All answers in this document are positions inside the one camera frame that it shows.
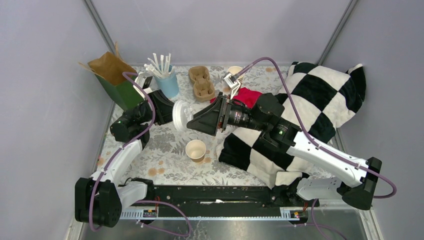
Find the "white plastic cup lid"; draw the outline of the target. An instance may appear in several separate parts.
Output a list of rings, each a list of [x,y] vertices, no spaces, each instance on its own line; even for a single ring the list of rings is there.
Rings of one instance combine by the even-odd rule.
[[[187,123],[194,118],[194,110],[184,100],[177,100],[172,108],[172,122],[179,132],[188,130]]]

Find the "brown cardboard cup carrier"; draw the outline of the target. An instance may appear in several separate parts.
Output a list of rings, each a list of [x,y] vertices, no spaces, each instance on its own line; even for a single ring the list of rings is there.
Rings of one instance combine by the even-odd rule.
[[[193,94],[197,101],[207,102],[215,98],[215,87],[206,66],[191,67],[188,70],[188,76],[193,83]]]

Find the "brown paper coffee cup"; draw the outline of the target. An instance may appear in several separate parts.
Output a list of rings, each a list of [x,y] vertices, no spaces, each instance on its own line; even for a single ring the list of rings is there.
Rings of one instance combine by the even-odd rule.
[[[186,155],[195,163],[203,161],[206,150],[205,143],[198,139],[191,140],[185,147]]]

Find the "stack of brown paper cups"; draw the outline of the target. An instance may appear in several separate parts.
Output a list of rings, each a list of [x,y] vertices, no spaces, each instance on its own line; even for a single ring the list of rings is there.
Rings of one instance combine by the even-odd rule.
[[[227,72],[231,73],[233,76],[237,73],[239,73],[243,68],[240,66],[231,66],[227,69]],[[242,74],[237,80],[240,82],[240,85],[238,87],[238,90],[242,87],[242,83],[244,80],[244,74]]]

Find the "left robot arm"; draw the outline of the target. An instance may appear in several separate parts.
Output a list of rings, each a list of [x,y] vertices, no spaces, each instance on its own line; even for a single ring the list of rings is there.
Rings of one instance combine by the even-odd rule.
[[[172,121],[174,103],[161,90],[148,94],[153,102],[144,100],[125,110],[110,126],[110,133],[123,143],[104,167],[89,178],[81,177],[75,183],[75,220],[97,226],[114,227],[122,211],[139,201],[152,204],[156,198],[152,180],[135,177],[121,186],[119,181],[131,162],[146,148],[150,139],[149,122],[163,125]]]

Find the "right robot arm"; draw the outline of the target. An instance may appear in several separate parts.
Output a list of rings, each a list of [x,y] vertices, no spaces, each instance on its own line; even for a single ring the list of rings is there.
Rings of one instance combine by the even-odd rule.
[[[218,130],[235,126],[259,131],[258,143],[266,154],[301,158],[335,175],[335,179],[310,180],[297,178],[287,191],[287,201],[299,206],[316,199],[341,199],[359,210],[369,210],[375,199],[382,162],[371,157],[355,158],[312,138],[299,125],[281,117],[284,107],[278,99],[266,93],[252,108],[220,94],[216,100],[197,113],[182,103],[173,108],[178,127],[215,136]]]

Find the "light blue straw cup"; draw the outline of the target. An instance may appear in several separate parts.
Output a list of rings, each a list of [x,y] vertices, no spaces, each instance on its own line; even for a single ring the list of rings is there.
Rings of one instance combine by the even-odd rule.
[[[177,75],[173,65],[169,66],[170,75],[165,78],[153,76],[159,89],[164,93],[167,98],[173,98],[179,94],[179,86]]]

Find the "red cloth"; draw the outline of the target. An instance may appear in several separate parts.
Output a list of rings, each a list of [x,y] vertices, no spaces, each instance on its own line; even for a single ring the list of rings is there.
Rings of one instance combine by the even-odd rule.
[[[246,87],[242,87],[239,89],[238,94],[233,97],[233,100],[240,101],[251,109],[261,95],[262,93],[259,91],[254,91]]]

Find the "green brown paper bag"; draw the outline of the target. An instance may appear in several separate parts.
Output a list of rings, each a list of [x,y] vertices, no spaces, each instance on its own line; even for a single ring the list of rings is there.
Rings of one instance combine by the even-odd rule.
[[[134,89],[134,85],[124,76],[124,72],[134,73],[130,78],[134,81],[137,71],[123,61],[118,48],[114,44],[115,53],[106,52],[100,58],[91,60],[87,65],[79,65],[94,74],[108,96],[122,109],[128,110],[142,102],[143,97]]]

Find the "black white checkered blanket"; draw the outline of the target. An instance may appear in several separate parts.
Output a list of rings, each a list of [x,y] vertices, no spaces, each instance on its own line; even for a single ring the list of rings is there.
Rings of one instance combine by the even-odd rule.
[[[315,139],[328,143],[336,130],[362,107],[366,97],[366,77],[362,64],[346,72],[309,62],[293,62],[276,94],[284,107],[282,117],[303,125]],[[313,165],[287,154],[272,155],[254,149],[260,132],[236,128],[215,152],[220,163],[244,170],[269,188],[291,185],[297,178],[308,178]]]

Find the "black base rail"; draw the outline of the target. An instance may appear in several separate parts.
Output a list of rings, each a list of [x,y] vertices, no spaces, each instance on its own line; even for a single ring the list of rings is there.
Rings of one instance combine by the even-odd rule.
[[[282,218],[283,210],[301,213],[313,205],[287,190],[266,186],[156,185],[134,207],[156,210],[159,217]]]

